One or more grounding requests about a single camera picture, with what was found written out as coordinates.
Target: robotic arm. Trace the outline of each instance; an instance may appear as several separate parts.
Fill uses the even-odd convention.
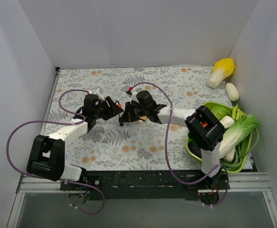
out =
[[[66,148],[79,136],[88,133],[96,124],[97,119],[105,121],[119,115],[119,123],[135,122],[142,116],[147,116],[152,122],[166,124],[169,121],[170,108],[164,104],[157,104],[148,91],[133,94],[131,101],[125,104],[125,110],[112,101],[108,96],[104,98],[99,91],[88,94],[84,99],[84,106],[76,113],[82,112],[86,118],[75,115],[71,121],[74,125],[66,126],[48,136],[38,135],[31,149],[27,172],[52,181],[71,180],[83,182],[81,167],[65,164]],[[202,172],[208,173],[215,165],[219,164],[219,148],[224,126],[205,106],[194,110],[173,109],[172,124],[187,127],[191,139],[201,148]],[[214,178],[220,175],[220,168],[216,168],[210,175]]]

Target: gray floor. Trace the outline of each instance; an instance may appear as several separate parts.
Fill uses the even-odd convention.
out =
[[[97,210],[100,201],[88,201]],[[70,207],[67,194],[26,194],[18,228],[270,228],[273,227],[262,192],[230,192],[225,201],[210,209],[182,199],[107,200],[95,216]]]

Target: green bowl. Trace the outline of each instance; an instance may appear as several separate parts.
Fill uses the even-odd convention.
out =
[[[226,106],[226,105],[223,105],[223,104],[220,104],[220,103],[216,103],[216,102],[206,102],[206,103],[204,104],[204,106],[206,106],[206,107],[209,108],[210,110],[211,110],[213,107],[215,107],[215,106],[223,106],[223,107],[227,108],[227,109],[230,111],[230,113],[232,112],[232,108],[231,108],[231,107]],[[248,135],[242,142],[240,142],[240,144],[241,144],[240,146],[241,146],[241,148],[244,149],[244,152],[247,152],[247,151],[249,150],[249,148],[250,148],[251,140],[252,140],[252,135],[253,135],[253,132],[251,132],[250,135]],[[189,144],[190,142],[191,142],[191,140],[188,138],[188,139],[187,139],[187,142],[186,142],[187,151],[189,152],[189,154],[190,154],[193,158],[195,158],[196,160],[198,160],[198,161],[201,162],[202,159],[199,158],[198,156],[196,156],[195,154],[193,154],[193,153],[189,150],[188,144]],[[244,167],[244,164],[245,164],[245,162],[246,162],[246,159],[247,159],[247,155],[243,158],[242,164],[239,166],[239,168],[238,168],[237,170],[235,170],[235,171],[228,171],[228,173],[237,173],[237,172],[240,172],[240,171],[243,169],[243,167]]]

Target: floral tablecloth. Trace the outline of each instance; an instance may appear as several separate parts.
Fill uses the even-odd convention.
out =
[[[231,106],[224,84],[217,89],[207,86],[211,66],[162,66],[140,68],[106,69],[64,69],[61,70],[48,120],[69,122],[73,115],[60,109],[60,95],[70,89],[96,91],[103,89],[104,96],[118,100],[124,107],[130,101],[125,93],[137,82],[147,81],[157,84],[173,101],[176,108],[192,109],[214,101]],[[161,92],[154,86],[141,85],[136,91],[148,90],[158,104],[168,104]],[[71,92],[65,95],[62,104],[76,111],[83,105],[85,94]],[[47,124],[45,134],[50,134],[61,125]],[[160,125],[147,120],[142,125],[118,124],[118,116],[108,121],[98,120],[88,133],[75,140],[66,151],[66,163],[94,171],[118,170],[166,170],[164,156],[164,135],[166,124]],[[200,169],[201,164],[186,150],[187,128],[170,126],[168,139],[169,159],[173,169]],[[251,163],[246,161],[245,169]]]

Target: metal frame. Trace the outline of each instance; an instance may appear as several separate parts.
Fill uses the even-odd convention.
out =
[[[50,107],[52,104],[53,96],[57,86],[60,68],[57,68],[55,79],[53,82],[52,90],[50,93],[47,109],[44,115],[44,120],[47,119]],[[42,124],[40,134],[44,133],[46,124]],[[7,228],[15,228],[20,216],[25,193],[82,193],[78,191],[61,191],[61,181],[50,181],[46,179],[37,179],[27,176],[22,176],[19,182],[17,194],[15,197],[14,205],[11,210],[10,218],[8,220]],[[263,192],[266,205],[273,222],[274,227],[277,227],[277,207],[273,198],[273,192],[265,172],[241,172],[229,175],[230,192]],[[208,190],[199,190],[199,192],[208,192]]]

